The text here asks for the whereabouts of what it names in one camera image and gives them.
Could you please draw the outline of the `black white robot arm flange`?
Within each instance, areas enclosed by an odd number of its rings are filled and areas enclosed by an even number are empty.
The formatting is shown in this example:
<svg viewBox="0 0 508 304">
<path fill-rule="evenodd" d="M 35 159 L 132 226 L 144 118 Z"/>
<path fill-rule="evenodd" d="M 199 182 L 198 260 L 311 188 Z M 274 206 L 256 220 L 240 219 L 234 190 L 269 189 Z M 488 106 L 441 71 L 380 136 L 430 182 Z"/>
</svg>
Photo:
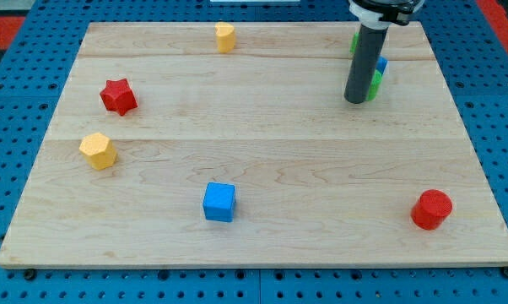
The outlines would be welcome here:
<svg viewBox="0 0 508 304">
<path fill-rule="evenodd" d="M 391 24 L 408 25 L 424 6 L 425 0 L 349 0 L 349 11 L 373 30 L 386 30 Z"/>
</svg>

